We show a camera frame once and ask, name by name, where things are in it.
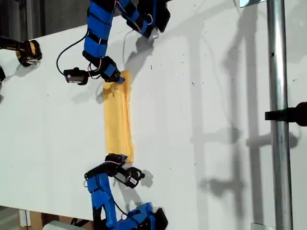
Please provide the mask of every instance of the electrical wire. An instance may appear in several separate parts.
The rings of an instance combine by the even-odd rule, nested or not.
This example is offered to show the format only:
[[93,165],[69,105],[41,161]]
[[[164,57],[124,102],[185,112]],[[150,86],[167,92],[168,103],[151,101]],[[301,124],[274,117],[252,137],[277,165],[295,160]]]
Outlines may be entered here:
[[72,48],[73,46],[75,46],[76,44],[78,44],[79,42],[81,42],[82,40],[84,40],[85,37],[87,36],[88,32],[89,32],[89,30],[87,29],[86,34],[84,35],[83,38],[81,38],[79,41],[77,41],[77,42],[71,44],[69,47],[65,48],[62,52],[60,52],[60,54],[59,54],[59,56],[58,56],[58,58],[57,58],[57,68],[58,68],[58,71],[59,71],[63,76],[64,76],[64,73],[59,69],[59,58],[62,56],[62,54],[63,54],[65,51],[67,51],[68,49]]
[[[98,182],[97,176],[95,176],[95,179],[96,179],[96,185],[97,185],[97,187],[98,187],[102,192],[104,192],[103,188],[100,186],[100,184],[99,184],[99,182]],[[128,214],[127,214],[126,212],[124,212],[124,211],[119,207],[119,205],[118,205],[118,204],[116,203],[116,201],[114,200],[114,197],[113,197],[113,196],[112,196],[112,201],[114,202],[115,206],[119,209],[119,211],[121,211],[121,213],[122,213],[123,215],[125,215],[127,218],[132,219],[138,226],[140,225],[140,223],[139,223],[135,218],[133,218],[133,217],[131,217],[131,216],[128,216]]]

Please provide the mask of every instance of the white table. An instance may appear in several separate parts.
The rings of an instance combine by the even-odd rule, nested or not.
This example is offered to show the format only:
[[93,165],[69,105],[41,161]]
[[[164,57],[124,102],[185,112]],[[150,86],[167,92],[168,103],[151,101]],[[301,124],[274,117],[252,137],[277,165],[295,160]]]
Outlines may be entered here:
[[[306,6],[286,5],[290,106],[307,95]],[[132,59],[139,35],[114,19],[107,54],[134,76],[133,165],[152,175],[135,190],[111,180],[115,200],[163,207],[170,230],[274,226],[265,3],[237,10],[232,1],[176,0],[169,8],[166,32]],[[10,76],[0,92],[2,206],[92,219],[83,175],[107,154],[102,80],[67,84],[55,66],[85,32],[39,38],[44,56],[36,69],[19,68],[13,52],[0,51]],[[85,69],[82,50],[83,43],[67,51],[60,68]],[[304,229],[307,130],[290,131],[294,221]]]

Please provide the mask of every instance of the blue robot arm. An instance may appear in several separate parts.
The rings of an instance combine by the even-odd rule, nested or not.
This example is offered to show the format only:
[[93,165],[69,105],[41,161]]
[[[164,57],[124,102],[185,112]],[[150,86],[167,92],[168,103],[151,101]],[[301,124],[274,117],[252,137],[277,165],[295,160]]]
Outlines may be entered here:
[[169,0],[140,0],[136,9],[131,0],[91,0],[87,11],[88,31],[84,37],[83,50],[83,56],[90,64],[87,71],[79,68],[65,70],[63,75],[66,81],[86,85],[89,77],[100,75],[106,82],[122,83],[124,79],[120,77],[116,63],[106,56],[114,9],[120,10],[128,26],[148,38],[154,28],[161,32],[165,30],[170,18],[167,1]]
[[[123,169],[125,156],[109,154],[106,161],[87,172],[84,177],[87,180],[88,191],[92,197],[93,219],[95,230],[165,230],[168,221],[160,208],[153,213],[150,203],[138,206],[135,210],[125,214],[126,219],[117,222],[115,206],[117,204],[111,193],[108,177],[118,173],[125,177],[123,184],[135,188],[139,181],[145,177],[139,169],[130,167]],[[101,212],[104,209],[106,219],[101,220]]]
[[122,17],[127,20],[127,25],[148,38],[155,27],[164,32],[170,18],[166,7],[168,1],[140,0],[135,8],[131,0],[118,0],[117,7]]

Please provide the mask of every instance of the yellow cloth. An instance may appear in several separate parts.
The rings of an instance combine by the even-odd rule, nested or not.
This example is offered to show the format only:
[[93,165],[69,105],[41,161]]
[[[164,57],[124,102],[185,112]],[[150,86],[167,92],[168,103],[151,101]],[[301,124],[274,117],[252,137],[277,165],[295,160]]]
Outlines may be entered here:
[[105,82],[103,99],[105,106],[106,152],[123,154],[127,163],[133,162],[133,144],[130,131],[131,73],[123,71],[122,84]]

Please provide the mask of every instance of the metal pole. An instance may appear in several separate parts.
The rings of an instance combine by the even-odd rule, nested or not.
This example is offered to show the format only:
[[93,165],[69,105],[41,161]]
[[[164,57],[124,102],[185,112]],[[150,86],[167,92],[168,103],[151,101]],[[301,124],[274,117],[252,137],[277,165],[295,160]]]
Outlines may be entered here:
[[[271,111],[288,107],[284,0],[267,0]],[[289,126],[271,122],[277,230],[292,230]]]

